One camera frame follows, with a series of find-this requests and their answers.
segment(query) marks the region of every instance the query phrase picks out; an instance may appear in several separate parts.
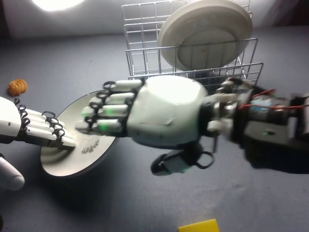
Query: wire basket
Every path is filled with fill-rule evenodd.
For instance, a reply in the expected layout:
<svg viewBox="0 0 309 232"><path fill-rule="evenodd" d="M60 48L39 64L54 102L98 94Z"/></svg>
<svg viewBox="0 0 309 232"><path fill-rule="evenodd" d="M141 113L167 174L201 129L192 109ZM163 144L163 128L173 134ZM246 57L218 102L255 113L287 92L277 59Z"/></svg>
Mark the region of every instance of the wire basket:
<svg viewBox="0 0 309 232"><path fill-rule="evenodd" d="M250 0L239 0L239 3L250 15ZM158 47L158 35L160 29L167 18L179 8L193 2L189 0L161 1L141 4L131 4L122 6L125 20L124 30L127 44L126 58L128 62L130 77L135 79L140 77L151 77L162 74L172 74L196 79L207 87L211 92L212 88L220 85L227 77L237 76L241 79L257 81L262 70L262 63L253 63L254 52L257 46L257 39L247 39L241 41L230 41L224 43L207 43L188 46ZM220 57L221 66L209 69L209 58L213 58L212 52L225 54L225 49L230 45L238 49L246 44L246 49L233 61L224 65L228 58ZM175 62L167 63L161 56L163 49L172 49L175 53ZM179 49L189 49L187 63L196 62L195 52L205 51L205 66L201 70L182 71L177 68L177 52Z"/></svg>

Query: gray tabletop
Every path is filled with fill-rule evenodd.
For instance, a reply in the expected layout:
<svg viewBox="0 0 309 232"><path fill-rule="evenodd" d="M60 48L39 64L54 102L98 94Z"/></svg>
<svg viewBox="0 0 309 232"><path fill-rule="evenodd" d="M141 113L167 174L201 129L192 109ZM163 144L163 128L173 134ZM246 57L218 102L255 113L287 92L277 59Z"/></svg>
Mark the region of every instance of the gray tabletop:
<svg viewBox="0 0 309 232"><path fill-rule="evenodd" d="M309 92L309 27L261 29L255 62L259 84L279 94ZM128 77L123 35L2 43L0 95L13 79L28 82L27 108L59 114L107 80ZM207 149L211 142L203 139ZM255 170L243 151L221 139L207 170L156 177L162 151L121 139L104 162L76 178L54 179L40 166L40 148L23 142L0 152L24 175L18 192L0 192L8 232L176 232L212 218L222 232L308 231L309 176Z"/></svg>

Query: robotic hand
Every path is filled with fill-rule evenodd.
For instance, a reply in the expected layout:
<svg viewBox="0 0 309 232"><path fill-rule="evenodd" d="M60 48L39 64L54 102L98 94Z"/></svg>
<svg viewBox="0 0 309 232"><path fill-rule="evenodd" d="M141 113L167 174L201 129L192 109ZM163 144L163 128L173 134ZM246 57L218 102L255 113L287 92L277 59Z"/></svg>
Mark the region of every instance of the robotic hand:
<svg viewBox="0 0 309 232"><path fill-rule="evenodd" d="M52 112L42 114L19 105L19 99L11 102L0 97L0 143L24 141L40 146L72 149L73 136L65 129L63 122ZM0 156L0 187L18 190L24 185L22 174Z"/></svg>
<svg viewBox="0 0 309 232"><path fill-rule="evenodd" d="M233 85L249 91L233 94ZM304 155L309 153L305 95L294 96L287 106L285 100L273 95L273 90L264 90L247 80L228 78L216 94L207 96L199 82L167 75L147 81L107 82L103 88L83 109L84 121L78 122L76 129L85 134L131 137L142 145L171 149L152 163L155 175L184 173L194 165L208 168L213 163L219 134L245 149L250 162L260 161L255 164L266 161L282 164L279 160L284 157L289 165L294 160L295 164L308 163L283 155L308 157ZM287 130L291 117L297 119L293 138ZM201 136L214 138L212 152L203 151L199 144ZM211 156L212 162L206 166L198 163L202 154Z"/></svg>

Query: plate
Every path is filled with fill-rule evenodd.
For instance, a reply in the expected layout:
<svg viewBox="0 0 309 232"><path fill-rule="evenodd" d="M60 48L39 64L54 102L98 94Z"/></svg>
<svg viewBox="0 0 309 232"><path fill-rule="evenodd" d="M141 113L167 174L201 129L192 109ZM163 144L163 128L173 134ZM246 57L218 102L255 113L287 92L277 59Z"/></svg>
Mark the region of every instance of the plate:
<svg viewBox="0 0 309 232"><path fill-rule="evenodd" d="M161 49L164 59L176 69L219 68L243 52L248 41L237 41L249 39L252 28L249 14L238 4L201 0L185 5L168 18L158 43L159 47L181 46Z"/></svg>
<svg viewBox="0 0 309 232"><path fill-rule="evenodd" d="M118 140L115 137L82 134L75 129L76 122L83 119L83 108L95 96L96 92L93 92L81 97L58 116L58 119L64 122L66 129L73 135L76 147L71 151L42 147L41 164L48 174L75 176L89 171L107 157L111 147Z"/></svg>

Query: wire dish rack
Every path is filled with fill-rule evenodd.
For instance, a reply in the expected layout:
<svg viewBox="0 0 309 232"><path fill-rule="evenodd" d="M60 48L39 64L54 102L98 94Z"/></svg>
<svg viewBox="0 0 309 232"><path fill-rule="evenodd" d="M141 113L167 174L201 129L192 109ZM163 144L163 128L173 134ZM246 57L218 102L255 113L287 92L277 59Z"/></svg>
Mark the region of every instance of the wire dish rack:
<svg viewBox="0 0 309 232"><path fill-rule="evenodd" d="M129 79L151 77L157 75L179 75L196 79L202 83L209 92L214 92L227 77L237 77L257 82L263 63L253 63L253 57L257 46L257 39L241 41L230 41L224 43L206 43L188 46L158 47L158 35L167 18L176 10L194 2L194 0L173 0L122 6L124 16L124 31L126 37L127 51L126 58L130 72ZM249 12L250 0L235 1L240 4L252 17ZM223 66L227 58L222 55L221 66L209 69L208 62L212 58L213 51L221 51L233 45L236 48L246 44L246 49L232 62ZM177 52L179 49L189 49L191 57L187 62L192 66L196 62L195 52L205 50L205 67L201 70L182 71L177 69ZM175 54L173 65L168 64L161 56L163 49L172 49Z"/></svg>

